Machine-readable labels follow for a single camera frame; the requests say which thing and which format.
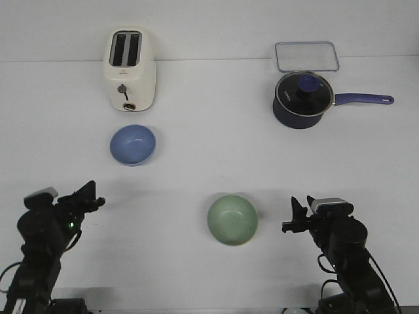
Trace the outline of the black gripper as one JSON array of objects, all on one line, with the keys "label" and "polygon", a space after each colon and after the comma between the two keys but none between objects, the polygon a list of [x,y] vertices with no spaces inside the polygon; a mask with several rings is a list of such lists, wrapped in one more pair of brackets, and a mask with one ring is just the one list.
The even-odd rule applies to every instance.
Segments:
[{"label": "black gripper", "polygon": [[[317,212],[318,201],[312,196],[307,196],[307,203],[313,213]],[[291,198],[292,220],[282,223],[282,232],[291,231],[301,233],[309,231],[315,242],[326,242],[329,235],[329,222],[317,215],[307,217],[307,208],[303,207],[293,196]]]},{"label": "black gripper", "polygon": [[105,198],[96,198],[96,182],[91,180],[72,195],[59,198],[54,210],[61,227],[79,229],[85,214],[97,211],[104,204]]}]

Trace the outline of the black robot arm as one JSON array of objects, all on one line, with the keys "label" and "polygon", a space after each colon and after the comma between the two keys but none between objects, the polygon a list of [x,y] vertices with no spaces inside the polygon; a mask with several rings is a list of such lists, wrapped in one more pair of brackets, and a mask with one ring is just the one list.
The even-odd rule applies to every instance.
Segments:
[{"label": "black robot arm", "polygon": [[27,211],[17,229],[24,243],[23,259],[6,290],[3,313],[88,313],[82,298],[52,299],[52,290],[61,271],[61,258],[81,237],[87,213],[105,204],[96,196],[96,183],[89,181],[68,196],[46,188],[24,198]]},{"label": "black robot arm", "polygon": [[400,313],[388,280],[366,248],[368,231],[353,217],[353,205],[340,198],[311,196],[307,202],[303,207],[291,198],[292,219],[282,224],[282,232],[309,231],[342,290],[322,296],[316,313]]}]

